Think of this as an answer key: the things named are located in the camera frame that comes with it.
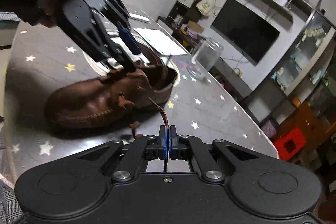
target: star-patterned tablecloth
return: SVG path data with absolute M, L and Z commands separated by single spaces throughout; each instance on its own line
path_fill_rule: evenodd
M 139 9 L 128 9 L 146 16 Z M 130 23 L 132 28 L 161 29 L 152 19 L 150 24 L 135 20 Z M 190 59 L 189 54 L 172 57 L 179 69 L 180 82 L 174 87 L 165 111 L 169 124 L 176 125 L 178 135 L 197 136 L 204 143 L 221 138 L 277 157 L 266 135 L 210 74 L 202 81 L 190 76 L 186 69 Z M 163 124 L 158 112 L 133 112 L 110 126 L 92 130 L 60 129 L 45 121 L 44 103 L 53 91 L 97 76 L 80 48 L 58 27 L 20 23 L 7 70 L 3 129 L 14 182 L 36 165 L 113 139 L 131 142 L 128 125 L 136 120 L 141 122 L 137 133 L 158 134 Z

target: brown leather shoe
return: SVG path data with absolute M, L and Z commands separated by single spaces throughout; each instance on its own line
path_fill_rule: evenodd
M 151 107 L 168 101 L 177 78 L 175 70 L 163 66 L 139 66 L 107 76 L 77 82 L 56 90 L 45 105 L 45 116 L 67 128 L 95 128 L 108 125 L 133 108 Z

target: television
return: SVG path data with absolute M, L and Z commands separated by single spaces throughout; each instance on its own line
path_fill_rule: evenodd
M 253 65 L 259 63 L 279 36 L 265 19 L 236 0 L 227 0 L 211 27 L 228 38 Z

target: white drawer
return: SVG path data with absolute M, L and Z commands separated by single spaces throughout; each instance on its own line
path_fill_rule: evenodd
M 177 1 L 190 8 L 195 0 L 177 0 Z

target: clear glass pitcher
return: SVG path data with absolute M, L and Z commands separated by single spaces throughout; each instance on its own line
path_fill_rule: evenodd
M 202 45 L 193 55 L 187 70 L 194 78 L 201 80 L 205 77 L 205 70 L 209 71 L 213 67 L 224 48 L 210 37 L 200 43 Z

